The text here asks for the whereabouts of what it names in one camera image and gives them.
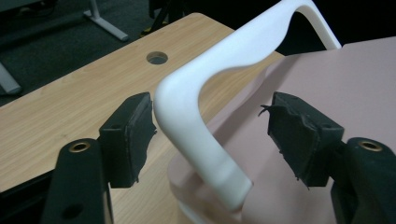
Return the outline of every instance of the white curved bar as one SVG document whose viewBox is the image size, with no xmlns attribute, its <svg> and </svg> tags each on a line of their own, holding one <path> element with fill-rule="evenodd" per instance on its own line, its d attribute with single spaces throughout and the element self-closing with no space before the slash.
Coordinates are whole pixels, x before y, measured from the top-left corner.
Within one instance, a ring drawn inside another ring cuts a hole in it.
<svg viewBox="0 0 396 224">
<path fill-rule="evenodd" d="M 311 0 L 282 0 L 170 74 L 155 93 L 159 126 L 230 210 L 243 204 L 252 183 L 206 128 L 199 93 L 215 74 L 270 55 L 283 41 L 295 11 L 311 21 L 327 49 L 341 48 Z"/>
</svg>

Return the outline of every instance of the wooden table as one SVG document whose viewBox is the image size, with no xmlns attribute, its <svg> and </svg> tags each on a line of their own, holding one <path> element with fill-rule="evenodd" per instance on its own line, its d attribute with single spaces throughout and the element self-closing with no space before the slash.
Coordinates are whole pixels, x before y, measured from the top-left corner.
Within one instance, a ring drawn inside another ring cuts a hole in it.
<svg viewBox="0 0 396 224">
<path fill-rule="evenodd" d="M 149 91 L 168 74 L 210 48 L 233 30 L 201 14 L 190 14 L 161 30 L 118 49 L 49 85 L 0 107 L 0 191 L 54 168 L 58 152 L 80 138 L 97 138 L 99 127 L 129 96 Z M 160 51 L 164 64 L 147 55 Z M 200 108 L 213 118 L 270 57 L 248 69 L 212 78 L 204 87 Z M 148 148 L 140 182 L 130 189 L 112 189 L 116 223 L 188 223 L 168 187 L 167 165 L 177 150 L 161 130 Z"/>
</svg>

